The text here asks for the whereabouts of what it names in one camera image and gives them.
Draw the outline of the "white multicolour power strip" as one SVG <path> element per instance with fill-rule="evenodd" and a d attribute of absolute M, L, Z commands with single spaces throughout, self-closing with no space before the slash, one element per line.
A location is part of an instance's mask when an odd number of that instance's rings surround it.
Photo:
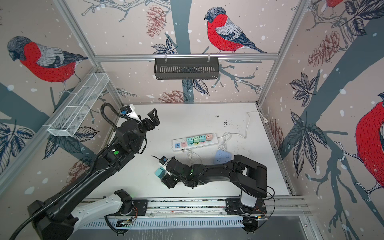
<path fill-rule="evenodd" d="M 203 148 L 214 146 L 219 143 L 216 133 L 196 135 L 187 138 L 180 138 L 172 140 L 172 149 L 174 152 L 182 150 L 192 150 L 196 148 Z"/>

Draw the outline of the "pink USB charger plug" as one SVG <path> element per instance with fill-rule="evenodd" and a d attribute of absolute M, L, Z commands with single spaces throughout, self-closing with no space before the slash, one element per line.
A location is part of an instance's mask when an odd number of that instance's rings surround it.
<path fill-rule="evenodd" d="M 213 135 L 212 134 L 206 134 L 206 141 L 212 141 Z"/>

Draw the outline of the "green charger plug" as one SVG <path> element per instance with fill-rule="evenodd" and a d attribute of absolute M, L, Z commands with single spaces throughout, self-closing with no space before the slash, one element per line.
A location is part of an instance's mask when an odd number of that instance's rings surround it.
<path fill-rule="evenodd" d="M 194 143 L 199 143 L 200 142 L 200 137 L 199 136 L 194 136 L 193 137 Z"/>

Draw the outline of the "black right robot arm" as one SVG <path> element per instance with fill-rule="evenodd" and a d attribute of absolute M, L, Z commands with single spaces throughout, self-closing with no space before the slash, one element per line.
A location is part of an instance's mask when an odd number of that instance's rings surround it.
<path fill-rule="evenodd" d="M 194 189 L 211 182 L 231 182 L 242 193 L 256 199 L 256 203 L 248 208 L 255 208 L 267 200 L 267 167 L 242 155 L 234 155 L 234 159 L 218 165 L 194 164 L 185 165 L 174 157 L 159 159 L 160 166 L 166 171 L 161 182 L 171 189 L 177 183 Z"/>

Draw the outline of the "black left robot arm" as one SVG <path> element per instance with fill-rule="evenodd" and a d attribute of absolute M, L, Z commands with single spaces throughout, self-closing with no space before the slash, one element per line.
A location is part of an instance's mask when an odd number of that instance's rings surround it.
<path fill-rule="evenodd" d="M 157 109 L 142 119 L 132 105 L 117 111 L 111 104 L 100 108 L 103 119 L 115 131 L 112 141 L 91 161 L 91 165 L 78 179 L 45 201 L 34 201 L 28 206 L 29 218 L 11 235 L 14 240 L 21 231 L 32 224 L 42 240 L 67 240 L 78 228 L 101 217 L 132 209 L 132 197 L 124 190 L 117 190 L 106 199 L 89 204 L 89 210 L 77 210 L 78 205 L 105 180 L 123 169 L 135 155 L 147 147 L 147 132 L 160 125 Z"/>

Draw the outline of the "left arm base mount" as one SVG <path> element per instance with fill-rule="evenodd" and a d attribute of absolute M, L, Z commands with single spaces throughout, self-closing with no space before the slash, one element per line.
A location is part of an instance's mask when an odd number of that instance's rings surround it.
<path fill-rule="evenodd" d="M 148 206 L 148 200 L 133 199 L 130 203 L 123 203 L 122 207 L 114 214 L 108 216 L 145 216 Z"/>

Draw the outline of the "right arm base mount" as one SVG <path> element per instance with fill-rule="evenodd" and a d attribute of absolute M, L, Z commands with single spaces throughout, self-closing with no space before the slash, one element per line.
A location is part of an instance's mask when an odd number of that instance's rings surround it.
<path fill-rule="evenodd" d="M 263 200 L 255 201 L 253 206 L 247 206 L 241 202 L 240 198 L 225 199 L 225 211 L 228 215 L 237 215 L 241 217 L 248 217 L 251 215 L 266 215 L 266 205 Z"/>

